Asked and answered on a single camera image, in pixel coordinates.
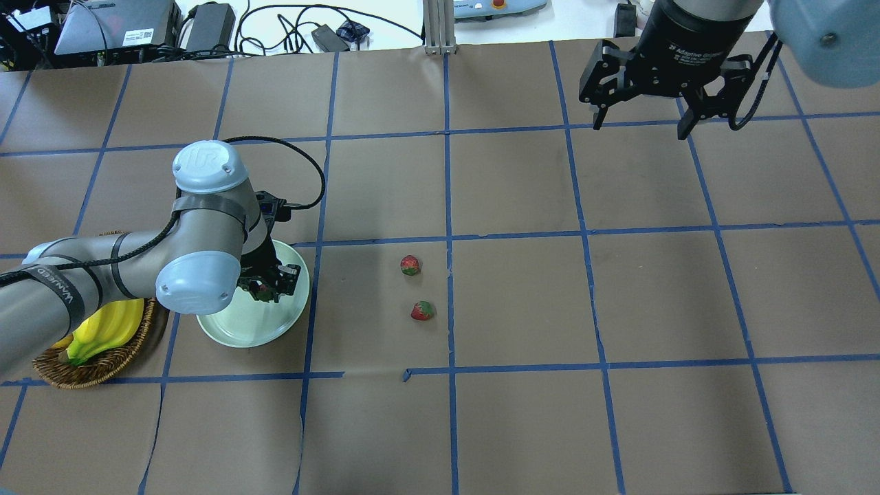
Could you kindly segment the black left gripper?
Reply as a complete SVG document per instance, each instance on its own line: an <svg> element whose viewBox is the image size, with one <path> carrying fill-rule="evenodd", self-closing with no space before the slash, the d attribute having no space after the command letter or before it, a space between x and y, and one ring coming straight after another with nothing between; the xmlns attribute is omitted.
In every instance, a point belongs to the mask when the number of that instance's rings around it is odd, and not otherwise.
<svg viewBox="0 0 880 495"><path fill-rule="evenodd" d="M254 251L243 254L236 288L250 294L252 282L269 285L273 288L279 303L282 296L292 296L302 275L299 263L284 263L277 256L273 241L264 241Z"/></svg>

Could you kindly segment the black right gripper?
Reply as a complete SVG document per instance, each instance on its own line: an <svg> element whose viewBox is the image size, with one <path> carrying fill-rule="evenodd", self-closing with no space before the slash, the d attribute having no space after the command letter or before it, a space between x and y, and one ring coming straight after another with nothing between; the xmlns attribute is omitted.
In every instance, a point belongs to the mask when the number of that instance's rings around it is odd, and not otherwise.
<svg viewBox="0 0 880 495"><path fill-rule="evenodd" d="M657 1L628 59L606 38L592 50L578 87L578 100L591 107L592 129L602 128L618 100L682 95L687 109L678 123L679 140L714 116L739 131L756 113L752 107L736 119L756 78L750 56L729 58L745 28L745 1ZM704 87L720 76L722 89L707 94Z"/></svg>

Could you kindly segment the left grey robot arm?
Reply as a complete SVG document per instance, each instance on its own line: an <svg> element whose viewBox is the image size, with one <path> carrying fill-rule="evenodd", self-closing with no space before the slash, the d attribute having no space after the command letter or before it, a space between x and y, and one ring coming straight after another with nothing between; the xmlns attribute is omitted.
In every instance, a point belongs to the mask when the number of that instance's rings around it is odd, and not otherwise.
<svg viewBox="0 0 880 495"><path fill-rule="evenodd" d="M57 239L2 273L4 378L111 302L156 298L179 314L215 314L237 289L258 302L294 294L300 268L278 259L267 195L236 143L202 140L176 154L178 191L161 230Z"/></svg>

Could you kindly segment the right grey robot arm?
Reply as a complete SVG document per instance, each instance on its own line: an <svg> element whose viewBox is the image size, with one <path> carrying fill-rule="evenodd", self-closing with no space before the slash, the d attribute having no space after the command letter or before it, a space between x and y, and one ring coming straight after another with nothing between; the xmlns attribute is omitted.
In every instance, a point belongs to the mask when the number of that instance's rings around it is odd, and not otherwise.
<svg viewBox="0 0 880 495"><path fill-rule="evenodd" d="M761 100L782 48L824 87L878 82L877 1L771 1L773 31L760 53L732 56L760 6L760 1L657 1L633 48L600 41L578 87L578 100L593 110L593 128L602 127L611 106L650 95L685 101L681 140L713 117L738 131L758 108L753 103L742 119L736 117L746 94L759 80L756 100Z"/></svg>

